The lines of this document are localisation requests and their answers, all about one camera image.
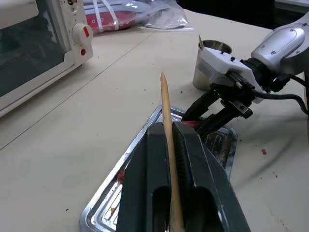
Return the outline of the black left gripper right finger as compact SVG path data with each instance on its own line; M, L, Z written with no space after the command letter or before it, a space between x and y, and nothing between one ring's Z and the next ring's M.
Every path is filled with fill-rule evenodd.
M198 133L175 122L173 137L185 231L250 231L225 170Z

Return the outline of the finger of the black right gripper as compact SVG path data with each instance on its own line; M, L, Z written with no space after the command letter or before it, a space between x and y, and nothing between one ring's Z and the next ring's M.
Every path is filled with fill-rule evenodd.
M214 90L204 93L186 110L182 120L198 120L218 98Z
M235 117L236 110L226 107L217 114L212 114L204 119L197 129L197 133L203 134L217 131Z

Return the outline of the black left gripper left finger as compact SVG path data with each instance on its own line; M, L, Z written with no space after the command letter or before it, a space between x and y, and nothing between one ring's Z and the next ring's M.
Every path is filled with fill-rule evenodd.
M151 125L125 169L118 232L164 232L169 222L171 180L162 123Z

